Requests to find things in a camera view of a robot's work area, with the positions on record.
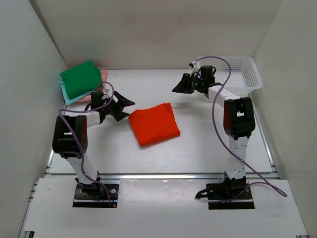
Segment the orange t-shirt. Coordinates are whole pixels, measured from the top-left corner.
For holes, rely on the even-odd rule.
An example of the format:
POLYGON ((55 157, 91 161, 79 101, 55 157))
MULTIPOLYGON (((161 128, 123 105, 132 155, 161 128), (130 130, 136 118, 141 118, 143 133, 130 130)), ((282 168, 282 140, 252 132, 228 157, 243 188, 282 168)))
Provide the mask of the orange t-shirt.
POLYGON ((170 102, 135 110, 128 119, 141 147, 163 142, 181 134, 170 102))

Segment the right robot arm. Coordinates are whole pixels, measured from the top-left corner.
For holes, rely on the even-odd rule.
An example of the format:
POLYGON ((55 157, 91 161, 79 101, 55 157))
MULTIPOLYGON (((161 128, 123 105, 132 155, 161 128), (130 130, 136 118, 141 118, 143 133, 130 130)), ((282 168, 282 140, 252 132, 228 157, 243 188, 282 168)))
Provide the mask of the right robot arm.
POLYGON ((216 68, 211 65, 195 69, 191 74, 184 73, 180 82, 172 89, 174 93, 204 94, 223 108, 223 128, 229 139, 229 159, 225 171, 230 180, 246 176, 246 148, 256 123, 250 97, 240 97, 224 89, 215 81, 216 68))

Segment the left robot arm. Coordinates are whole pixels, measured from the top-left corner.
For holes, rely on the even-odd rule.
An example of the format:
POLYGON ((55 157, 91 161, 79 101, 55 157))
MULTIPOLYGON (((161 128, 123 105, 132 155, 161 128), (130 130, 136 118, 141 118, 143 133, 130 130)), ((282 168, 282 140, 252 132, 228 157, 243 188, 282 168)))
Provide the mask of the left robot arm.
POLYGON ((125 107, 135 102, 123 97, 117 91, 111 96, 103 92, 91 94, 91 102, 85 111, 59 110, 53 134, 53 151, 64 158, 77 174, 77 182, 86 185, 92 197, 103 193, 103 184, 98 181, 99 173, 92 166, 86 151, 88 149, 88 128, 103 123, 106 116, 116 121, 129 116, 125 107))

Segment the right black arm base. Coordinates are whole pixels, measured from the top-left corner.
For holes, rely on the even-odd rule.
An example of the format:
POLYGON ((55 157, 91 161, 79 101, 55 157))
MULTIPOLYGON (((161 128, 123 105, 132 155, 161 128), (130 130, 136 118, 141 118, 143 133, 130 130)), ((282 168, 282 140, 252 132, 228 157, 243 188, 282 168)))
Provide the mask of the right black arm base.
POLYGON ((207 183, 197 192, 196 200, 206 198, 210 210, 252 210, 255 209, 252 192, 246 177, 225 178, 220 183, 207 183))

